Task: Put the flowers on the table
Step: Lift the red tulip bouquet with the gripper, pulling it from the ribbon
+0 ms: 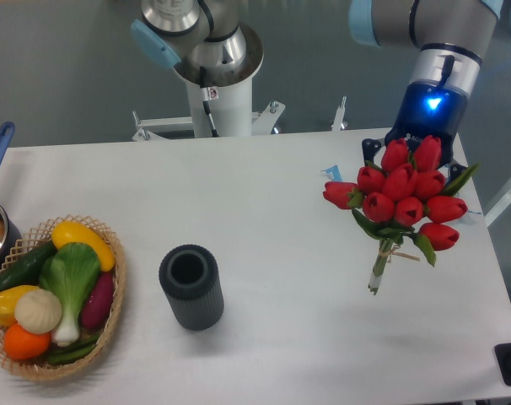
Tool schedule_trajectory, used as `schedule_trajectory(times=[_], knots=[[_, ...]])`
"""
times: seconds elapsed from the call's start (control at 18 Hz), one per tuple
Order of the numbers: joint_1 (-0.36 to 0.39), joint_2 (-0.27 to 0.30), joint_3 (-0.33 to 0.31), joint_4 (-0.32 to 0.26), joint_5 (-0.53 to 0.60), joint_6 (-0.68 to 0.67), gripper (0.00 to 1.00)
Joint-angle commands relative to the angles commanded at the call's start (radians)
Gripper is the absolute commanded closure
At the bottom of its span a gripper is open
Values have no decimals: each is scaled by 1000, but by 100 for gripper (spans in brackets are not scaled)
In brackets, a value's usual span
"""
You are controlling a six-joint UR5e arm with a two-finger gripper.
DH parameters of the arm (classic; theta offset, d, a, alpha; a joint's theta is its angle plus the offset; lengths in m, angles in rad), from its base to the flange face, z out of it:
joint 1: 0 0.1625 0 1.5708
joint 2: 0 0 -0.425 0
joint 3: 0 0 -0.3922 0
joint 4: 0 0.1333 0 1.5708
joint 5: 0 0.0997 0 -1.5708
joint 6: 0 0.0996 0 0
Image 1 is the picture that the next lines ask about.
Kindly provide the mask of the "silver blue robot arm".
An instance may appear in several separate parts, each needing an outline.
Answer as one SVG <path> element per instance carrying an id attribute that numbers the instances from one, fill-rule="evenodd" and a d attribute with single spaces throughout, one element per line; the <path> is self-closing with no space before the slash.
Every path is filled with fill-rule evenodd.
<path id="1" fill-rule="evenodd" d="M 372 159 L 391 141 L 417 149 L 428 136 L 442 145 L 439 163 L 451 180 L 468 169 L 455 162 L 453 143 L 474 88 L 499 1 L 354 1 L 352 38 L 365 45 L 419 50 L 395 123 L 384 138 L 362 144 Z M 141 51 L 185 82 L 193 131 L 199 138 L 261 132 L 252 113 L 252 79 L 263 61 L 257 33 L 243 24 L 235 1 L 144 1 L 131 34 Z"/>

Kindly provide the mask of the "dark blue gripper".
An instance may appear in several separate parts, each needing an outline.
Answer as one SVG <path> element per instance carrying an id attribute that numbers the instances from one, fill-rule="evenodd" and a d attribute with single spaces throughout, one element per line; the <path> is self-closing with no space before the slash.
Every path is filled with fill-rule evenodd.
<path id="1" fill-rule="evenodd" d="M 432 135 L 441 142 L 439 163 L 448 164 L 446 183 L 458 181 L 465 184 L 469 180 L 466 176 L 469 167 L 450 161 L 454 157 L 453 143 L 467 103 L 465 95 L 450 89 L 420 82 L 409 84 L 395 124 L 385 138 L 365 138 L 362 141 L 364 166 L 381 170 L 381 167 L 374 163 L 374 158 L 393 140 L 404 138 L 408 148 L 414 152 L 424 138 Z"/>

